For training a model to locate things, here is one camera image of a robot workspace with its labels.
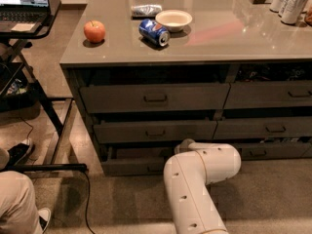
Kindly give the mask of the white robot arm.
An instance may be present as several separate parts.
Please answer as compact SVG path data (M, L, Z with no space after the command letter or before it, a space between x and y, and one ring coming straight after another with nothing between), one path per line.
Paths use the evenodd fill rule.
M230 144L187 138L175 148L163 176L176 234L228 234L207 186L240 168L241 156Z

